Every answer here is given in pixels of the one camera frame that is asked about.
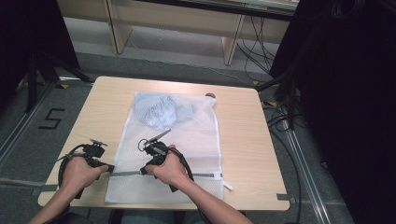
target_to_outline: black curtain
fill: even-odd
[[[2,0],[0,21],[0,108],[25,76],[33,52],[50,53],[79,68],[55,0]]]
[[[302,0],[297,10],[308,15],[320,12],[322,3]],[[305,118],[358,224],[394,223],[395,27],[394,12],[376,1],[365,1],[358,17],[332,21],[315,57],[295,77]],[[273,76],[293,60],[311,28],[300,23],[290,26],[276,55]]]

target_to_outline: white mesh bag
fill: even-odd
[[[109,178],[107,203],[190,203],[180,190],[140,168],[152,159],[138,149],[139,141],[170,129],[159,141],[174,144],[189,164],[195,182],[223,199],[219,129],[210,96],[137,92],[125,123]]]

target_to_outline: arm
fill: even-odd
[[[107,169],[106,165],[92,168],[82,157],[72,158],[67,163],[61,187],[29,223],[44,223],[57,217],[82,189],[92,184]]]
[[[183,165],[178,157],[171,151],[161,166],[148,165],[146,170],[154,173],[163,183],[173,185],[197,205],[213,223],[251,223],[240,212],[236,211],[227,203],[202,189],[187,177]]]

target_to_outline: wrist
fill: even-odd
[[[184,192],[186,189],[190,188],[191,185],[193,184],[195,184],[194,181],[186,177],[186,178],[180,178],[176,183],[173,184],[173,186]]]
[[[62,194],[65,198],[70,199],[70,202],[78,195],[78,193],[82,190],[82,188],[75,186],[75,185],[61,185],[58,191]]]

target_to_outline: person's left hand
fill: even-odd
[[[95,179],[106,172],[108,166],[91,167],[82,157],[73,157],[64,170],[61,188],[71,188],[76,192],[88,187]]]

